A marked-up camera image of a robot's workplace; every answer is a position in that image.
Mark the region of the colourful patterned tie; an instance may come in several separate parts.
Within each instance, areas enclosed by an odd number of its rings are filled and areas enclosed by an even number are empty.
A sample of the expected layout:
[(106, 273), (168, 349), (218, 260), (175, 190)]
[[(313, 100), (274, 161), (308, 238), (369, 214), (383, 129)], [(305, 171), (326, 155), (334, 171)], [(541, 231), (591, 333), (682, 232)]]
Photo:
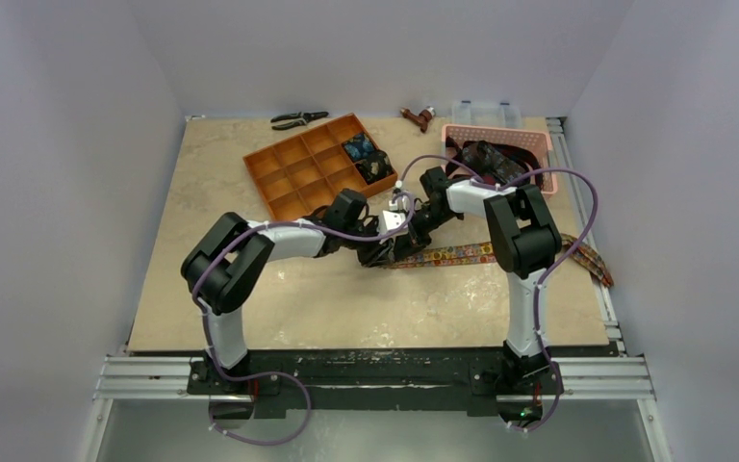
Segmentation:
[[(468, 266), (497, 262), (495, 245), (492, 242), (461, 244), (427, 248), (401, 261), (382, 263), (384, 269), (427, 268), (438, 266)], [(578, 265), (605, 288), (615, 286), (615, 280), (601, 255), (590, 245), (582, 243), (570, 256)]]

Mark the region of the pink plastic basket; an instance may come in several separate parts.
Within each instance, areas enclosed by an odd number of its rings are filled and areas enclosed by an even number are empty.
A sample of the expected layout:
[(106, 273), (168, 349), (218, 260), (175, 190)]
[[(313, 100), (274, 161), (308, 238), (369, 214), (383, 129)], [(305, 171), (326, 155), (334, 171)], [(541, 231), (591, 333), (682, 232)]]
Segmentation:
[[(548, 154), (552, 151), (549, 135), (536, 131), (448, 124), (443, 128), (443, 140), (445, 141), (447, 138), (455, 139), (460, 145), (463, 145), (465, 141), (488, 141), (515, 145), (533, 153), (538, 158), (541, 168), (548, 166)], [(446, 153), (446, 148), (445, 157), (448, 159), (448, 163), (444, 165), (444, 171), (448, 178), (475, 178), (492, 187), (506, 185), (485, 183), (476, 173), (451, 160)]]

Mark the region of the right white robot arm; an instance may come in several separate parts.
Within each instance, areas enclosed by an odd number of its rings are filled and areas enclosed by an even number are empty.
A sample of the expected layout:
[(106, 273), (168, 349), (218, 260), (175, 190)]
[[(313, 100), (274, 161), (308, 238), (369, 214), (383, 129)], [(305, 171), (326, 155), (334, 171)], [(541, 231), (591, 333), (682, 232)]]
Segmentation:
[(395, 239), (396, 259), (424, 250), (431, 243), (430, 233), (453, 218), (486, 219), (494, 256), (508, 280), (509, 326), (501, 377), (509, 389), (527, 390), (548, 368), (541, 286), (562, 246), (540, 189), (526, 184), (510, 192), (496, 191), (471, 179), (450, 179), (440, 167), (428, 169), (420, 183), (428, 200), (415, 212), (407, 233)]

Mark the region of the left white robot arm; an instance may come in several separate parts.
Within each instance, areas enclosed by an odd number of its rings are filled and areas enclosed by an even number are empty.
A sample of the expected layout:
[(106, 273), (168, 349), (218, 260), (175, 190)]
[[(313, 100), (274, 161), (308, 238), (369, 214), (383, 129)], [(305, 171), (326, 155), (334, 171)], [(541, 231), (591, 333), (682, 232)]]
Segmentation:
[(343, 248), (365, 267), (387, 266), (394, 237), (415, 214), (414, 197), (397, 192), (393, 208), (370, 215), (366, 198), (351, 189), (308, 216), (291, 221), (254, 221), (223, 214), (184, 260), (180, 272), (201, 311), (211, 380), (226, 394), (247, 384), (248, 354), (242, 307), (266, 264), (291, 258), (321, 258)]

